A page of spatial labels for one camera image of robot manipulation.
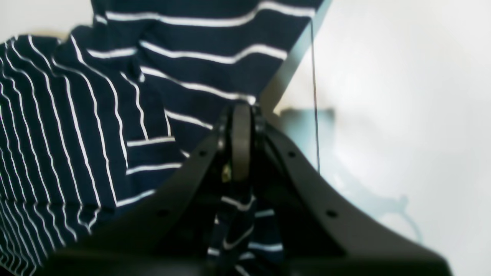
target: white surface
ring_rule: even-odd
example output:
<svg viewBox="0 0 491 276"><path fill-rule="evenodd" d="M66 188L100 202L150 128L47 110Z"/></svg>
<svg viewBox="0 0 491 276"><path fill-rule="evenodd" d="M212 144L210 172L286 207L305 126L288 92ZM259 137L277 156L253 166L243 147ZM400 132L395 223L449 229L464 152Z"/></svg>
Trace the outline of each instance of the white surface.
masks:
<svg viewBox="0 0 491 276"><path fill-rule="evenodd" d="M89 0L2 0L0 41L91 16ZM314 49L322 175L456 276L491 275L491 2L335 0ZM306 121L309 53L276 109ZM308 129L287 132L312 159Z"/></svg>

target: striped shirt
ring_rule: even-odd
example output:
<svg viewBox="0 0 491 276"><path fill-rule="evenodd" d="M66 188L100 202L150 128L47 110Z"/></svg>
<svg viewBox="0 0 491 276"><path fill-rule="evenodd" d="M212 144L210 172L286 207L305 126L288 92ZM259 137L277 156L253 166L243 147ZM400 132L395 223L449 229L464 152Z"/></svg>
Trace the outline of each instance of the striped shirt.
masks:
<svg viewBox="0 0 491 276"><path fill-rule="evenodd" d="M1 44L0 264L32 275L150 196L226 105L257 101L321 2L92 0L66 41ZM257 203L241 260L280 259L273 213Z"/></svg>

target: screw hole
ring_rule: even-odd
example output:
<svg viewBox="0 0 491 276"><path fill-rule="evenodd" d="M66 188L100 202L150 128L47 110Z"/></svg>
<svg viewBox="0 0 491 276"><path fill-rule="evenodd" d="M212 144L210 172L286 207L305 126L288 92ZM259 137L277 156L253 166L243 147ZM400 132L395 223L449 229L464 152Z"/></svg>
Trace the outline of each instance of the screw hole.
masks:
<svg viewBox="0 0 491 276"><path fill-rule="evenodd" d="M327 211L326 211L326 215L327 215L328 217L330 217L330 218L333 218L333 219L335 219L335 218L337 218L337 217L338 217L337 212L336 212L336 211L333 211L333 210L327 210Z"/></svg>
<svg viewBox="0 0 491 276"><path fill-rule="evenodd" d="M163 218L163 217L168 216L169 213L170 212L167 209L160 209L160 210L157 211L157 216Z"/></svg>

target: black plastic part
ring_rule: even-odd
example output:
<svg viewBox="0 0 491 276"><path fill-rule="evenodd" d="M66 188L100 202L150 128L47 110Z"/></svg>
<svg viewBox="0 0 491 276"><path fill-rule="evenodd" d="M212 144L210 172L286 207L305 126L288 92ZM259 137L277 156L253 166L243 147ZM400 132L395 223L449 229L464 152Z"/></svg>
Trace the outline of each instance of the black plastic part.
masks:
<svg viewBox="0 0 491 276"><path fill-rule="evenodd" d="M232 110L156 193L51 256L45 275L218 275L205 261L230 160ZM249 182L275 210L290 276L450 276L445 260L391 232L338 194L257 107Z"/></svg>

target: navy blue fabric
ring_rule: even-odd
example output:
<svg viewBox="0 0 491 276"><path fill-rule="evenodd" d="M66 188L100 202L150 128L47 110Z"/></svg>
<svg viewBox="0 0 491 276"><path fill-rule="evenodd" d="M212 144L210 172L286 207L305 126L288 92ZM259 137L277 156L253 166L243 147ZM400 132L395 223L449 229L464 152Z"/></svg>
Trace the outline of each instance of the navy blue fabric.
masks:
<svg viewBox="0 0 491 276"><path fill-rule="evenodd" d="M66 41L1 44L0 264L32 275L165 185L225 106L257 100L321 1L92 0ZM267 274L274 211L222 201L209 257Z"/></svg>

